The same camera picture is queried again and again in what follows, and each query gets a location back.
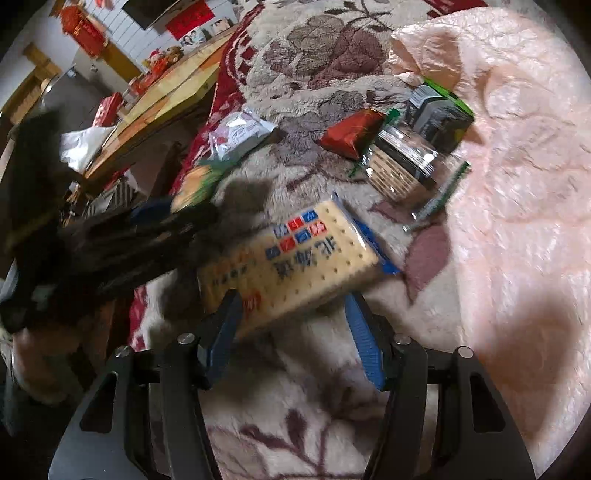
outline cracker package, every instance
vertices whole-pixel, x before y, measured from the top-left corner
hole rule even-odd
[[[244,302],[242,338],[271,322],[319,306],[341,292],[399,271],[367,226],[336,195],[273,225],[198,272],[206,313],[237,289]]]
[[[388,120],[361,164],[371,185],[413,216],[414,223],[405,226],[407,232],[430,223],[469,167],[454,155],[438,152],[407,124]]]

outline green snack box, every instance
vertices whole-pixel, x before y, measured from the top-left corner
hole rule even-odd
[[[404,122],[440,153],[451,153],[474,121],[474,113],[456,95],[425,78],[408,100]]]

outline red banner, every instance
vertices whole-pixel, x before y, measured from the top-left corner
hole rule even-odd
[[[99,57],[105,49],[105,36],[86,18],[84,12],[74,5],[64,7],[60,13],[61,29],[76,40],[91,56]]]
[[[213,17],[215,17],[215,15],[213,15],[212,10],[207,6],[205,0],[200,0],[180,12],[168,22],[166,28],[168,28],[168,31],[172,33],[174,38],[180,40],[192,29],[199,25],[203,25]]]
[[[435,10],[429,10],[427,15],[431,18],[437,18],[442,15],[459,12],[460,10],[469,10],[476,7],[488,7],[483,0],[423,0],[431,5]]]

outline white snack bag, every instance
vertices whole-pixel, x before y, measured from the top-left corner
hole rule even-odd
[[[271,135],[276,127],[243,106],[240,112],[230,113],[209,134],[212,160],[237,163],[248,151]]]
[[[90,127],[63,134],[60,144],[61,161],[78,173],[84,173],[114,129],[115,127]]]

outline red snack package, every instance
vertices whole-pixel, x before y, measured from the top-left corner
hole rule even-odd
[[[105,98],[96,111],[93,127],[111,127],[117,118],[117,110],[123,102],[123,97],[119,92]]]
[[[365,108],[330,127],[318,142],[325,150],[351,160],[359,160],[378,134],[386,116]]]

